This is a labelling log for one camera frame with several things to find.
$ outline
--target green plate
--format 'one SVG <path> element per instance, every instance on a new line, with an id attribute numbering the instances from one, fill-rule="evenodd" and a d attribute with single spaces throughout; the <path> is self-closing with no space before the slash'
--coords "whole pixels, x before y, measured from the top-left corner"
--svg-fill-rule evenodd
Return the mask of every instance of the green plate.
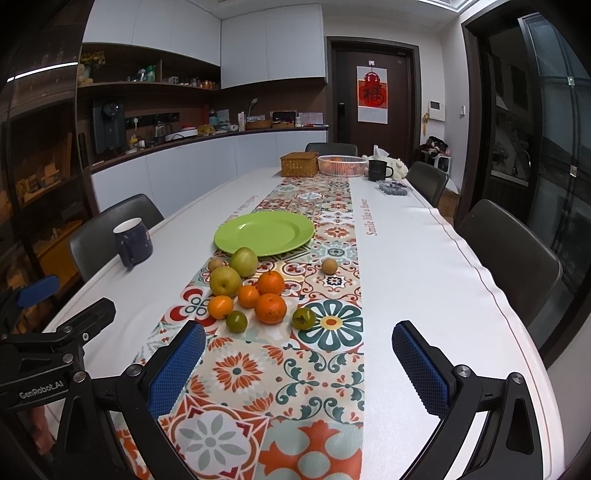
<path id="1" fill-rule="evenodd" d="M 298 213 L 266 210 L 224 223 L 213 237 L 217 247 L 233 254 L 251 248 L 257 257 L 278 255 L 301 247 L 314 235 L 314 224 Z"/>

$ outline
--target apple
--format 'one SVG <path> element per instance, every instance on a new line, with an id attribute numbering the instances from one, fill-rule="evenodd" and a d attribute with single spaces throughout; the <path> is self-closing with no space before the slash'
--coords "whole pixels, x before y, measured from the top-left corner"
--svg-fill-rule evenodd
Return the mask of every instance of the apple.
<path id="1" fill-rule="evenodd" d="M 235 297 L 242 285 L 242 279 L 232 267 L 216 268 L 209 277 L 209 287 L 214 295 Z"/>
<path id="2" fill-rule="evenodd" d="M 238 272 L 241 277 L 250 277 L 258 268 L 258 258 L 248 247 L 239 248 L 230 259 L 230 266 Z"/>

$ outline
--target screw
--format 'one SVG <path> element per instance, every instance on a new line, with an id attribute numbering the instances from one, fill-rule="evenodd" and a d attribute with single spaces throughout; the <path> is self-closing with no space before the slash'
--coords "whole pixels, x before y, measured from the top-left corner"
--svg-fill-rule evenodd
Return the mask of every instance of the screw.
<path id="1" fill-rule="evenodd" d="M 141 371 L 142 366 L 140 364 L 132 364 L 125 369 L 125 373 L 130 377 L 137 377 Z"/>
<path id="2" fill-rule="evenodd" d="M 86 378 L 86 372 L 76 372 L 74 374 L 74 382 L 80 383 L 83 382 Z"/>
<path id="3" fill-rule="evenodd" d="M 523 375 L 521 375 L 517 372 L 513 372 L 511 374 L 511 379 L 513 380 L 513 382 L 515 382 L 517 384 L 522 384 L 525 381 L 525 378 L 523 378 Z"/>
<path id="4" fill-rule="evenodd" d="M 470 370 L 470 367 L 467 365 L 458 365 L 456 367 L 456 372 L 458 375 L 460 375 L 460 377 L 464 377 L 464 378 L 472 375 L 472 370 Z"/>

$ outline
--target green tomato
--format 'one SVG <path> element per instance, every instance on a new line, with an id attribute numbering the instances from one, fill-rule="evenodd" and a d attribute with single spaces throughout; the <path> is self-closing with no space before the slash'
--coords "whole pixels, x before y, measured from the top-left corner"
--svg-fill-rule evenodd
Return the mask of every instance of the green tomato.
<path id="1" fill-rule="evenodd" d="M 291 317 L 291 324 L 299 330 L 309 330 L 316 323 L 316 314 L 307 308 L 297 309 Z"/>
<path id="2" fill-rule="evenodd" d="M 246 330 L 248 319 L 239 310 L 234 310 L 226 317 L 226 326 L 232 333 L 241 333 Z"/>

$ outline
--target small round fruit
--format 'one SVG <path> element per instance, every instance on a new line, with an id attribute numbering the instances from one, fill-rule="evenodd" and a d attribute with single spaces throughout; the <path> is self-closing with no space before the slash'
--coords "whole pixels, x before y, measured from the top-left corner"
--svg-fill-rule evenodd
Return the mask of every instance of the small round fruit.
<path id="1" fill-rule="evenodd" d="M 255 314 L 262 323 L 273 325 L 279 323 L 287 313 L 287 304 L 282 297 L 276 293 L 265 293 L 261 295 L 255 305 Z"/>
<path id="2" fill-rule="evenodd" d="M 226 326 L 228 327 L 228 330 L 230 330 L 232 333 L 243 332 L 244 330 L 246 330 L 246 327 L 248 327 L 248 320 L 246 318 L 246 315 L 244 315 L 239 310 L 234 310 L 233 312 L 230 312 L 228 318 L 226 318 Z"/>
<path id="3" fill-rule="evenodd" d="M 207 264 L 207 269 L 213 272 L 215 269 L 223 267 L 224 261 L 221 258 L 212 258 Z"/>
<path id="4" fill-rule="evenodd" d="M 234 301 L 227 295 L 218 295 L 209 299 L 207 311 L 216 320 L 222 320 L 234 309 Z"/>
<path id="5" fill-rule="evenodd" d="M 230 258 L 230 266 L 241 277 L 250 277 L 258 268 L 258 257 L 250 248 L 241 247 Z"/>
<path id="6" fill-rule="evenodd" d="M 246 309 L 251 309 L 256 305 L 260 296 L 254 285 L 243 285 L 238 290 L 238 303 Z"/>
<path id="7" fill-rule="evenodd" d="M 334 275 L 336 273 L 337 268 L 339 268 L 339 264 L 336 260 L 332 258 L 327 258 L 322 262 L 322 271 L 327 275 Z"/>
<path id="8" fill-rule="evenodd" d="M 265 272 L 256 281 L 256 287 L 261 295 L 264 295 L 265 293 L 281 295 L 281 292 L 283 292 L 283 289 L 285 288 L 285 280 L 283 280 L 283 277 L 279 272 Z"/>
<path id="9" fill-rule="evenodd" d="M 291 317 L 291 324 L 298 330 L 309 330 L 316 323 L 316 314 L 307 308 L 297 309 Z"/>
<path id="10" fill-rule="evenodd" d="M 216 268 L 209 277 L 209 288 L 214 295 L 235 297 L 242 285 L 242 279 L 232 267 Z"/>

